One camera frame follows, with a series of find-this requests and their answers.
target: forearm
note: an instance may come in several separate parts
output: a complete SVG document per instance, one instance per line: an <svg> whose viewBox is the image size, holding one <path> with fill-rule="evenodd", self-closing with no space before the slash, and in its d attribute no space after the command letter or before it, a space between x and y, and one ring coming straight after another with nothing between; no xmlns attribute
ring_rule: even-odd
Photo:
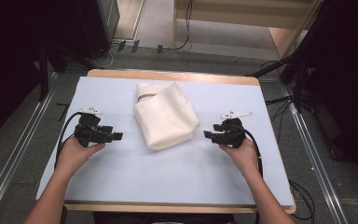
<svg viewBox="0 0 358 224"><path fill-rule="evenodd" d="M63 199L69 179L70 177L54 173L24 223L60 223Z"/></svg>
<svg viewBox="0 0 358 224"><path fill-rule="evenodd" d="M294 223L276 200L257 170L243 173L255 199L263 223Z"/></svg>

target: table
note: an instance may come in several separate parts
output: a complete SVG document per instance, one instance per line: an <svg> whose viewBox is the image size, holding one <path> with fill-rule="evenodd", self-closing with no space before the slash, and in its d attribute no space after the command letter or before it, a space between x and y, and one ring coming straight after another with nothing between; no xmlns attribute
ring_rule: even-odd
<svg viewBox="0 0 358 224"><path fill-rule="evenodd" d="M173 38L176 20L186 18L188 2L175 0ZM269 27L283 58L301 33L313 24L321 3L322 0L197 0L193 3L191 20Z"/></svg>
<svg viewBox="0 0 358 224"><path fill-rule="evenodd" d="M65 205L68 209L174 213L255 212L255 203L253 202L252 196L249 195L250 190L244 178L241 176L241 173L232 164L230 158L223 151L218 149L217 145L211 144L209 139L205 139L202 136L203 133L197 132L192 141L160 152L152 151L145 147L145 142L141 139L143 136L139 127L137 128L130 125L130 123L133 122L136 124L133 115L131 115L131 109L129 109L133 107L133 104L136 102L136 88L132 88L131 85L135 86L134 83L140 81L158 84L167 81L179 81L179 83L183 85L186 93L188 93L187 97L193 104L196 114L202 115L199 116L201 122L200 131L212 130L212 123L220 121L219 119L208 121L210 116L215 117L216 115L215 113L209 114L210 111L214 111L211 105L208 106L207 112L202 111L204 107L200 105L198 101L202 100L205 101L205 104L208 104L203 94L211 94L213 96L213 93L211 93L213 88L213 91L221 91L221 94L225 94L225 92L231 94L230 91L236 92L237 90L242 91L245 89L254 91L255 94L253 97L258 99L255 100L255 102L262 106L255 108L254 124L252 124L251 119L246 121L248 121L247 125L249 126L249 130L253 132L255 138L260 136L260 132L262 132L265 139L261 141L261 143L258 143L258 145L262 156L264 155L263 166L265 169L266 182L270 186L271 191L273 191L273 193L275 192L274 194L278 198L278 201L281 200L285 203L284 209L286 212L294 213L296 211L296 205L290 193L287 176L282 165L281 155L270 126L267 109L264 105L264 100L262 100L263 97L256 78L192 73L112 70L91 70L89 71L88 77L80 79L67 116L71 116L76 111L74 109L75 105L94 102L94 105L99 105L99 108L101 107L103 112L107 112L103 114L100 124L110 125L110 123L108 124L106 122L116 118L113 120L114 132L123 132L123 140L112 143L111 145L107 144L106 149L101 151L102 153L99 152L99 154L91 157L90 160L76 172L76 175L71 179L65 196ZM106 87L104 85L110 87L106 89L112 90L105 90L106 92L98 93L99 91L103 91L103 87ZM194 90L198 93L197 97L193 94ZM119 97L118 95L115 97L112 92L120 92L121 94ZM127 97L127 92L132 92L134 99ZM97 99L94 97L95 95L103 95L104 98L101 99L101 102L95 102ZM115 111L104 110L104 106L110 106L107 105L106 102L111 100L114 102L113 98L119 102L119 104L114 104ZM249 99L249 101L245 102L248 102L247 105L251 105L252 100L253 99ZM216 105L222 100L214 98L209 101L212 102L212 105ZM227 98L223 99L223 101L237 102L237 99ZM268 128L263 130L254 128L255 126L263 125L267 125ZM37 197L40 196L52 174L54 158L55 152L53 152L48 162ZM100 178L99 181L103 182L103 184L97 184L98 178ZM142 183L142 185L127 184L138 183L138 181L141 181L140 183ZM169 183L174 184L169 185L170 189L164 188L165 185ZM200 188L204 187L203 185L205 183L209 184L209 187L200 190ZM243 200L237 197L235 193L227 192L225 189L237 191ZM216 194L216 192L219 191L219 195L222 195L222 197L211 197L211 193Z"/></svg>

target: gray floor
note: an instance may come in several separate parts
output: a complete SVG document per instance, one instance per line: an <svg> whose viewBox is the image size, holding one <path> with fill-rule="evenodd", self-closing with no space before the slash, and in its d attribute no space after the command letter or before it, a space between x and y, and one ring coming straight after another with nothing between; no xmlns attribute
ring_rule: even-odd
<svg viewBox="0 0 358 224"><path fill-rule="evenodd" d="M101 58L99 62L108 63L109 60L109 57L106 56L106 58ZM238 76L251 74L259 70L263 62L265 61L191 52L165 51L162 54L157 54L154 49L138 49L138 52L131 53L131 48L127 47L121 52L114 52L114 61L109 69L188 71ZM57 89L48 109L40 121L22 162L0 202L0 223L22 223L33 207L38 181L43 174L62 126L62 121L58 121L58 119L62 114L63 107L56 104L69 104L78 78L86 74L87 71L80 65L70 63L67 73L60 75ZM276 80L276 77L277 73L274 72L264 77L264 79ZM283 96L282 84L277 81L262 82L261 87L266 100ZM37 97L38 89L35 89L0 131L0 171L28 118L31 117L36 106ZM274 114L279 106L269 106L269 113ZM307 111L303 113L303 117L307 122L337 194L343 200L342 206L349 222L358 223L358 166L333 161L317 120ZM278 131L278 119L273 122L273 127ZM315 223L334 223L290 112L287 112L283 117L279 144L289 179L306 188L315 201ZM299 199L298 194L294 193L294 195L297 213L303 217L307 216L306 205ZM254 218L254 215L236 215L239 223L253 223ZM295 221L296 223L310 223L309 220L295 219ZM70 212L67 223L92 223L91 214L89 212Z"/></svg>

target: white cloth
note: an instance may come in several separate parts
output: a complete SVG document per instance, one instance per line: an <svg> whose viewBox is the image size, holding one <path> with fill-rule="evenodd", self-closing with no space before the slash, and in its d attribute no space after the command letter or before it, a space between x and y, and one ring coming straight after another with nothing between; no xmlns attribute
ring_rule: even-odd
<svg viewBox="0 0 358 224"><path fill-rule="evenodd" d="M193 138L200 126L191 103L178 83L138 84L134 115L151 149L174 147Z"/></svg>

